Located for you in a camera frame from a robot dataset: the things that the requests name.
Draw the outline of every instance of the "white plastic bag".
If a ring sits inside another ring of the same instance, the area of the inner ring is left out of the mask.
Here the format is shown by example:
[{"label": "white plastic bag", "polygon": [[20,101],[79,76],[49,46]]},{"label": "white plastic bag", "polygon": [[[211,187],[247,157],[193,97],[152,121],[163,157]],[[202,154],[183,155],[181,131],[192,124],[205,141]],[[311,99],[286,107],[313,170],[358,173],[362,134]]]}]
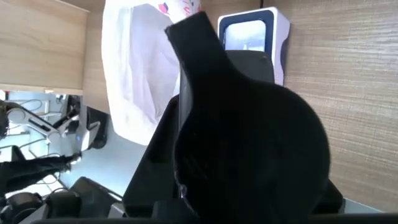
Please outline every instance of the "white plastic bag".
[{"label": "white plastic bag", "polygon": [[199,0],[107,0],[102,59],[115,132],[148,145],[174,95],[180,65],[164,33],[200,10]]}]

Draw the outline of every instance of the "black object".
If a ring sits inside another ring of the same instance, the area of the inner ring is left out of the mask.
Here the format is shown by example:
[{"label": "black object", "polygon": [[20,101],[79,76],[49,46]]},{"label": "black object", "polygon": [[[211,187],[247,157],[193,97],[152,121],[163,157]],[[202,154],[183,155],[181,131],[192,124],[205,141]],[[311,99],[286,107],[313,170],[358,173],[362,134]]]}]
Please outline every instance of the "black object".
[{"label": "black object", "polygon": [[81,202],[80,211],[76,217],[106,218],[110,206],[119,202],[110,195],[112,191],[86,177],[80,177],[70,191],[76,193]]},{"label": "black object", "polygon": [[315,112],[290,90],[237,71],[204,13],[170,26],[166,34],[193,96],[174,153],[189,206],[204,220],[307,219],[330,165]]},{"label": "black object", "polygon": [[[65,111],[63,113],[69,114],[72,111],[73,114],[79,114],[81,106],[80,96],[68,95]],[[87,121],[84,122],[87,125],[87,128],[91,123],[96,121],[100,122],[97,135],[89,148],[102,149],[106,145],[108,140],[106,132],[108,128],[108,119],[108,114],[87,106]],[[68,134],[75,134],[78,126],[79,121],[72,121],[68,127]]]},{"label": "black object", "polygon": [[48,218],[79,217],[81,200],[75,192],[67,190],[50,194],[45,203],[50,207]]},{"label": "black object", "polygon": [[42,205],[38,194],[19,193],[8,198],[6,206],[0,214],[4,224],[16,224],[32,214]]},{"label": "black object", "polygon": [[0,163],[0,197],[36,184],[44,177],[68,169],[74,156],[26,160],[18,146],[12,146],[12,161]]}]

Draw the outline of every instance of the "wooden shelf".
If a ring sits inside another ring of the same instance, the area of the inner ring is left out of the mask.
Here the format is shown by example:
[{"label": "wooden shelf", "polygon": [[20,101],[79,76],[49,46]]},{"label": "wooden shelf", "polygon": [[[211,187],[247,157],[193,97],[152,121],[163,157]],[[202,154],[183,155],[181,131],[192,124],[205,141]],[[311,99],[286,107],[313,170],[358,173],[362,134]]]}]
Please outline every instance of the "wooden shelf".
[{"label": "wooden shelf", "polygon": [[0,89],[82,94],[86,17],[53,0],[0,1]]}]

